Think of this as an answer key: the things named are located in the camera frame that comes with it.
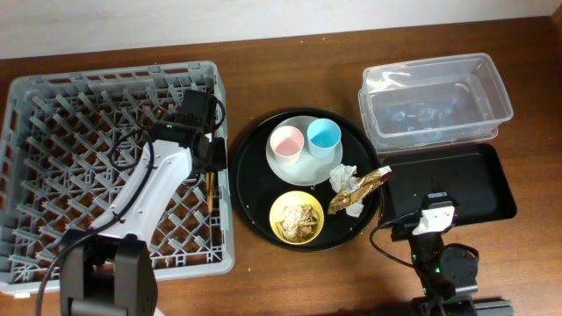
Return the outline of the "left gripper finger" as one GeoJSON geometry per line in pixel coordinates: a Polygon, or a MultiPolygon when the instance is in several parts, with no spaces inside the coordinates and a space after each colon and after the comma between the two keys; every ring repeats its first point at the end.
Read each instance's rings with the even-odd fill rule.
{"type": "Polygon", "coordinates": [[[209,139],[202,132],[197,132],[191,141],[192,172],[206,172],[211,162],[212,155],[212,147],[209,139]]]}
{"type": "Polygon", "coordinates": [[[211,160],[211,171],[219,172],[227,168],[227,147],[225,139],[217,137],[212,142],[213,156],[211,160]]]}

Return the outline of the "gold foil wrapper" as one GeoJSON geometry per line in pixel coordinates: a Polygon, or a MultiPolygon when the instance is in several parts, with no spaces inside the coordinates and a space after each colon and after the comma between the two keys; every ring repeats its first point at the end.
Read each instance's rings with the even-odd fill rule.
{"type": "Polygon", "coordinates": [[[346,206],[354,204],[359,199],[362,199],[363,201],[363,198],[389,180],[392,177],[392,174],[392,169],[389,166],[384,166],[358,178],[359,188],[350,195],[349,199],[345,199],[340,205],[338,205],[336,209],[340,211],[346,206]]]}

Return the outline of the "white napkin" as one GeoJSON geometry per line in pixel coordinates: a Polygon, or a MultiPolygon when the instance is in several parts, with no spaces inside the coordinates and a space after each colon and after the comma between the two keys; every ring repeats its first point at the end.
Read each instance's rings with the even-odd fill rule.
{"type": "MultiPolygon", "coordinates": [[[[359,188],[358,177],[356,177],[357,167],[346,166],[340,164],[330,171],[329,182],[336,196],[330,201],[328,207],[329,214],[336,214],[336,207],[345,199],[349,199],[350,195],[359,188]]],[[[344,208],[346,214],[353,218],[358,218],[364,208],[362,199],[357,200],[354,204],[350,204],[344,208]]]]}

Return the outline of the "yellow bowl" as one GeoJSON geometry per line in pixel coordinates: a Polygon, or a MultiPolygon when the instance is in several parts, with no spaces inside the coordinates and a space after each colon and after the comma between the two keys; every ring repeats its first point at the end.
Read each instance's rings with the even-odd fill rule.
{"type": "Polygon", "coordinates": [[[301,245],[305,245],[307,243],[310,243],[311,241],[313,241],[321,232],[323,225],[324,225],[324,211],[321,207],[320,202],[313,197],[311,194],[306,193],[304,191],[289,191],[283,195],[281,195],[280,197],[278,197],[276,199],[276,201],[273,203],[272,207],[270,208],[270,226],[274,232],[274,234],[283,242],[290,244],[290,245],[296,245],[296,246],[301,246],[301,245]],[[288,205],[302,205],[302,204],[309,204],[313,207],[313,209],[318,213],[319,215],[319,224],[317,226],[316,232],[315,234],[312,236],[312,238],[308,241],[303,241],[303,242],[290,242],[287,241],[282,235],[281,233],[277,230],[276,228],[276,222],[277,222],[277,216],[278,214],[282,211],[282,209],[285,206],[288,205]]]}

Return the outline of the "food scraps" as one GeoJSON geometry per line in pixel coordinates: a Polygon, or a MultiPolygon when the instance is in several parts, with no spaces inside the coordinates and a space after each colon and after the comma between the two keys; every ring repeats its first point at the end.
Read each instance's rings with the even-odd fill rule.
{"type": "Polygon", "coordinates": [[[290,242],[308,241],[315,234],[319,215],[309,204],[285,206],[277,216],[276,228],[290,242]]]}

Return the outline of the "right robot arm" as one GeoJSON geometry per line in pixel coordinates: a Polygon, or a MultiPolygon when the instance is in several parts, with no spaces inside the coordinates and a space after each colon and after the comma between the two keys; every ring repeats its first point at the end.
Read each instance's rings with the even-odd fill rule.
{"type": "Polygon", "coordinates": [[[472,247],[444,244],[452,228],[456,202],[446,192],[429,193],[414,216],[418,224],[407,234],[411,260],[424,295],[399,307],[395,315],[507,316],[515,313],[508,300],[475,301],[479,252],[472,247]]]}

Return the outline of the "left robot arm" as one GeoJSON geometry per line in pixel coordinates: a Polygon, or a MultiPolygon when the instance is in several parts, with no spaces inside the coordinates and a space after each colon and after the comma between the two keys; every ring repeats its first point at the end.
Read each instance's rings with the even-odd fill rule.
{"type": "Polygon", "coordinates": [[[117,197],[87,230],[69,229],[62,237],[61,314],[155,314],[158,288],[148,245],[189,176],[226,168],[226,142],[215,135],[225,118],[216,96],[186,90],[179,112],[138,129],[146,142],[117,197]]]}

